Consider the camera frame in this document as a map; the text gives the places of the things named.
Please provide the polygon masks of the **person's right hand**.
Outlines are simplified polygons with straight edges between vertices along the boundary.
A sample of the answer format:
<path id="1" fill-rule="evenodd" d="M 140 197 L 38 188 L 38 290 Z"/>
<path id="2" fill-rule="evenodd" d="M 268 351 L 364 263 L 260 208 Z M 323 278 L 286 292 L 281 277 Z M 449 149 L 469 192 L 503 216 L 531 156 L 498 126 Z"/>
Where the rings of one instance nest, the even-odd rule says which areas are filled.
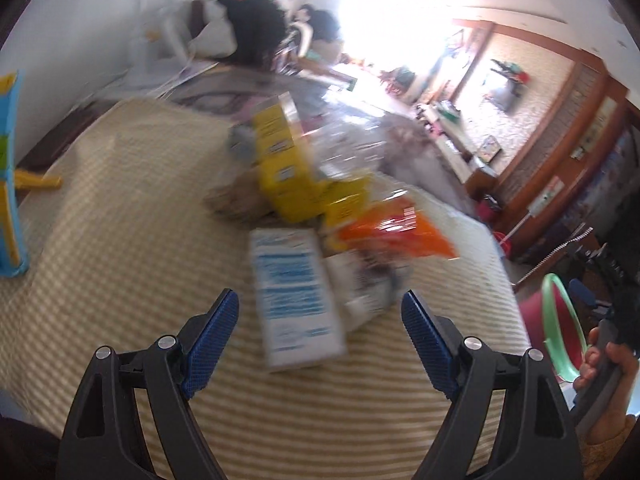
<path id="1" fill-rule="evenodd" d="M 615 392 L 612 394 L 608 407 L 603 412 L 598 421 L 591 427 L 588 434 L 582 438 L 589 445 L 596 445 L 617 437 L 625 428 L 627 420 L 627 410 L 631 399 L 634 382 L 639 369 L 638 359 L 634 356 L 631 348 L 626 344 L 613 344 L 609 342 L 603 351 L 596 346 L 599 338 L 597 327 L 590 330 L 588 335 L 589 348 L 582 358 L 582 365 L 579 367 L 579 375 L 573 382 L 576 392 L 581 392 L 587 388 L 597 377 L 597 366 L 601 356 L 617 365 L 620 371 L 620 382 Z"/>

